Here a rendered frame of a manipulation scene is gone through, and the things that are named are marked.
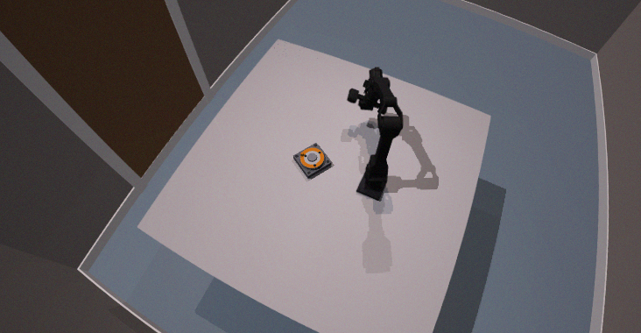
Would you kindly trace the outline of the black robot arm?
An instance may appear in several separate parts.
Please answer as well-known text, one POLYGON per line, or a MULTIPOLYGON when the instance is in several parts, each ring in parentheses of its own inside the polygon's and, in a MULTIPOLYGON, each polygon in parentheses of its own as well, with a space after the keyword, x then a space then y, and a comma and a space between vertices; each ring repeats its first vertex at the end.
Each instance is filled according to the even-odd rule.
POLYGON ((366 166, 365 189, 379 192, 383 182, 388 180, 387 156, 391 148, 392 140, 403 130, 403 112, 398 106, 398 99, 390 90, 391 81, 383 77, 383 71, 380 67, 372 68, 369 80, 365 80, 363 87, 366 89, 363 93, 369 91, 369 97, 372 100, 382 100, 382 109, 377 115, 377 127, 380 138, 377 144, 375 155, 370 156, 370 162, 366 166), (370 88, 370 90, 369 90, 370 88), (381 111, 384 107, 393 107, 398 117, 381 117, 381 111))

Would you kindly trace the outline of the orange round plate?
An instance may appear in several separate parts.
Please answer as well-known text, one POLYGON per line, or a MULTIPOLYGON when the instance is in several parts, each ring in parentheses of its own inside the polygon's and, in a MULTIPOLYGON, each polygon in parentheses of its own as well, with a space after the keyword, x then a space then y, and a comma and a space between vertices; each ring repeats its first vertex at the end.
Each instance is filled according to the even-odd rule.
POLYGON ((308 149, 306 149, 305 151, 303 151, 300 154, 300 162, 306 168, 314 169, 314 168, 320 167, 322 165, 323 161, 324 161, 324 154, 323 154, 323 152, 321 150, 319 150, 317 148, 308 148, 308 149), (321 154, 319 154, 319 152, 321 152, 321 154), (316 156, 317 156, 316 161, 309 161, 307 159, 307 156, 310 153, 315 153, 316 154, 316 156), (306 156, 306 157, 304 157, 304 156, 306 156), (316 166, 314 166, 314 165, 316 165, 316 166))

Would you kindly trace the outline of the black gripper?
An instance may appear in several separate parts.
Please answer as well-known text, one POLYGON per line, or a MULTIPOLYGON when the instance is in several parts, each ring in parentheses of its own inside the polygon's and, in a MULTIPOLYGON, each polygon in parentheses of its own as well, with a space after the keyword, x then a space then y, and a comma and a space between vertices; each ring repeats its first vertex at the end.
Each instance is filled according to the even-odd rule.
MULTIPOLYGON (((372 100, 369 97, 369 94, 368 94, 369 91, 366 92, 364 96, 358 93, 359 93, 359 90, 351 88, 349 91, 348 102, 356 103, 358 99, 359 107, 361 107, 361 110, 373 111, 373 108, 377 108, 377 109, 379 108, 377 111, 379 113, 379 111, 382 109, 382 100, 380 100, 380 103, 377 102, 379 99, 376 101, 372 100)), ((387 112, 387 110, 388 108, 384 107, 383 110, 381 111, 381 114, 384 115, 387 112)))

